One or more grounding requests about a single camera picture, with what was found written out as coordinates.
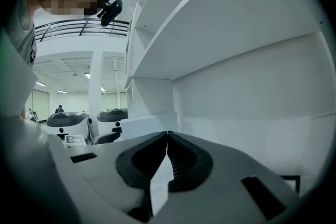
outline black slot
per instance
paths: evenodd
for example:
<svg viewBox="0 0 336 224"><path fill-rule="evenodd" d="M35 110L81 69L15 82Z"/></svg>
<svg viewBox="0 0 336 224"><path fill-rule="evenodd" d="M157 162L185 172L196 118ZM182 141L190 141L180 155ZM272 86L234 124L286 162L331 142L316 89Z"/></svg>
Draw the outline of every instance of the black slot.
<svg viewBox="0 0 336 224"><path fill-rule="evenodd" d="M141 222L148 222L153 217L150 183L166 156L166 147L167 133L157 133L153 138L122 152L115 162L127 185L144 190L141 204L128 212L129 216Z"/></svg>
<svg viewBox="0 0 336 224"><path fill-rule="evenodd" d="M68 135L68 134L57 134L57 136L60 137L62 141L64 141L64 136L66 136L66 135Z"/></svg>
<svg viewBox="0 0 336 224"><path fill-rule="evenodd" d="M102 137L97 138L95 145L112 143L114 140L118 139L119 137L120 137L120 133L116 133L116 132L103 135Z"/></svg>
<svg viewBox="0 0 336 224"><path fill-rule="evenodd" d="M244 184L267 220L276 217L286 209L285 206L278 201L278 199L255 176L246 177L242 179L241 182Z"/></svg>
<svg viewBox="0 0 336 224"><path fill-rule="evenodd" d="M171 131L168 131L167 142L167 154L174 172L169 192L193 190L206 181L214 165L210 154Z"/></svg>
<svg viewBox="0 0 336 224"><path fill-rule="evenodd" d="M83 155L70 157L70 159L72 160L73 163L80 163L80 162L87 161L88 159L93 159L93 158L96 158L96 157L97 156L96 156L95 153L87 153L87 154L83 154Z"/></svg>

